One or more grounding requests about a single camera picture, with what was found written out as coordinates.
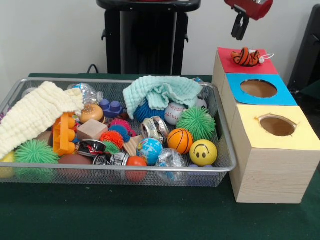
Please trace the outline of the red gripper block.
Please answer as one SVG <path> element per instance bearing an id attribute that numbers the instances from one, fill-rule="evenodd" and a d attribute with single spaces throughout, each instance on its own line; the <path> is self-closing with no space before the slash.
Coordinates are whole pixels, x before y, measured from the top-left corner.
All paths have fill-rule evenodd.
<path id="1" fill-rule="evenodd" d="M 264 18 L 274 3 L 273 0 L 224 0 L 224 2 L 238 13 L 231 31 L 232 37 L 238 41 L 243 40 L 250 18 L 255 21 Z"/>

